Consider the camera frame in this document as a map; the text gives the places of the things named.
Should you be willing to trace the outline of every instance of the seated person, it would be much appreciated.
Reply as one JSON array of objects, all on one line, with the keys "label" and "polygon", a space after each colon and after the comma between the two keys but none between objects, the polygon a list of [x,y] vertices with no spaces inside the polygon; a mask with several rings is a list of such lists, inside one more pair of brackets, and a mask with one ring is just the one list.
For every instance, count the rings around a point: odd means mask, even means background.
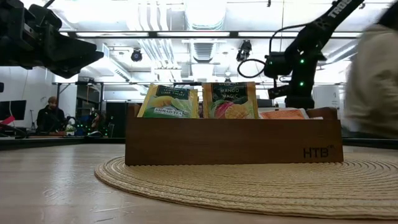
[{"label": "seated person", "polygon": [[57,111],[57,97],[51,96],[48,103],[37,114],[38,131],[51,132],[59,130],[65,120],[63,111],[60,108]]},{"label": "seated person", "polygon": [[368,27],[346,84],[343,127],[354,138],[398,139],[398,2]]}]

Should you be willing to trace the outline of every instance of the wooden box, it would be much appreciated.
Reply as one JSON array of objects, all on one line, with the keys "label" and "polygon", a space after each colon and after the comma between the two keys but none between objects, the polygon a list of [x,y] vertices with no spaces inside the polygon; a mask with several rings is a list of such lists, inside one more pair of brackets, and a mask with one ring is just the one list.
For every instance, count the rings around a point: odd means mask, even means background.
[{"label": "wooden box", "polygon": [[343,161],[330,109],[308,113],[323,120],[137,118],[138,110],[129,106],[128,166]]}]

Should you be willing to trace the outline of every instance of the wooden table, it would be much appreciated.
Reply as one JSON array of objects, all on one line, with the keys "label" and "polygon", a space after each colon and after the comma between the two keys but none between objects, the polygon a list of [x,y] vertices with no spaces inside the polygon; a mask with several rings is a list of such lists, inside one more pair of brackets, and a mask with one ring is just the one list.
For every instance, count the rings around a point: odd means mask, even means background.
[{"label": "wooden table", "polygon": [[[398,151],[347,147],[347,151]],[[397,223],[320,220],[221,212],[116,190],[94,176],[98,164],[124,155],[124,145],[84,144],[0,151],[0,222],[13,223]]]}]

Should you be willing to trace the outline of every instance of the woven placemat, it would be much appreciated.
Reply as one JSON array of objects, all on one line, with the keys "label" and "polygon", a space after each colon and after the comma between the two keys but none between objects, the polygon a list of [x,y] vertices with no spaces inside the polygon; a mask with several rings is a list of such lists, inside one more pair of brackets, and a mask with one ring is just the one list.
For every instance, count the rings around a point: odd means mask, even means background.
[{"label": "woven placemat", "polygon": [[132,166],[118,157],[95,175],[130,193],[234,212],[398,219],[398,158],[345,154],[342,163]]}]

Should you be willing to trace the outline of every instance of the green tea packet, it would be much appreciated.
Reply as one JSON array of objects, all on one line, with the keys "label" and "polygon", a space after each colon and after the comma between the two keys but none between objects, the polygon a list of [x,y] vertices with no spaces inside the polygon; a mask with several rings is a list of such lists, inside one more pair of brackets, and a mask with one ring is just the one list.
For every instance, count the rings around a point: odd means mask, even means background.
[{"label": "green tea packet", "polygon": [[204,83],[204,118],[258,119],[256,84]]},{"label": "green tea packet", "polygon": [[197,118],[198,90],[150,85],[138,117]]}]

